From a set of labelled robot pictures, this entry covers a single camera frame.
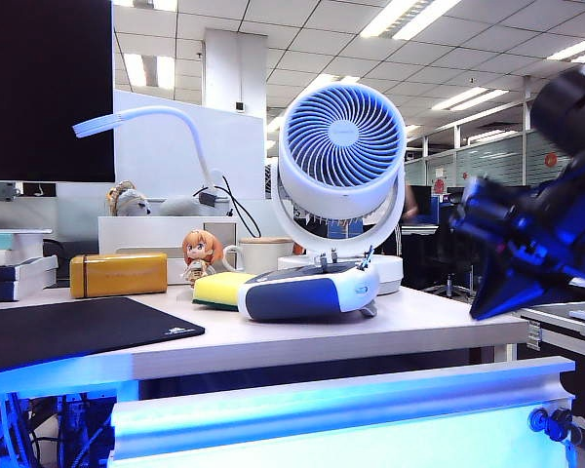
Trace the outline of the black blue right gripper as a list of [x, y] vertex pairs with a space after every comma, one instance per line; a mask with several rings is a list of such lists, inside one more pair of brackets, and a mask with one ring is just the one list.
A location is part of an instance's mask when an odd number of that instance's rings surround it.
[[483, 320], [566, 299], [566, 287], [585, 287], [585, 192], [574, 181], [534, 188], [476, 177], [468, 182], [450, 227], [486, 254], [470, 316]]

